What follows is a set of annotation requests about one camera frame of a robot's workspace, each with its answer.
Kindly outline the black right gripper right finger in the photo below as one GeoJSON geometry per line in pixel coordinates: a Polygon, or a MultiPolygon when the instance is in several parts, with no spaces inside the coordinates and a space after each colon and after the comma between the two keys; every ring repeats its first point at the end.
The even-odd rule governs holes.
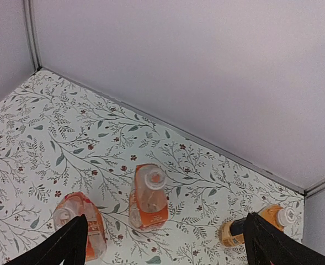
{"type": "Polygon", "coordinates": [[[257,213],[243,225],[248,264],[325,264],[325,256],[298,243],[257,213]]]}

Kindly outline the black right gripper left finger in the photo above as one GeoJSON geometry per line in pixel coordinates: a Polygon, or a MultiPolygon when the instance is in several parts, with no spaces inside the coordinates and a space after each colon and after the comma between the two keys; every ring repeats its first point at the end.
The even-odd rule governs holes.
{"type": "Polygon", "coordinates": [[[9,264],[75,264],[86,261],[88,223],[76,216],[35,248],[11,260],[9,264]]]}

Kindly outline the large orange-label plastic bottle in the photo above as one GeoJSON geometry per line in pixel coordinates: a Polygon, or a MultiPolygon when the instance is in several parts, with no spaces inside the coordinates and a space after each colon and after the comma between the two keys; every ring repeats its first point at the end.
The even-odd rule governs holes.
{"type": "Polygon", "coordinates": [[[129,221],[138,230],[162,227],[168,219],[166,174],[156,164],[136,166],[129,197],[129,221]]]}

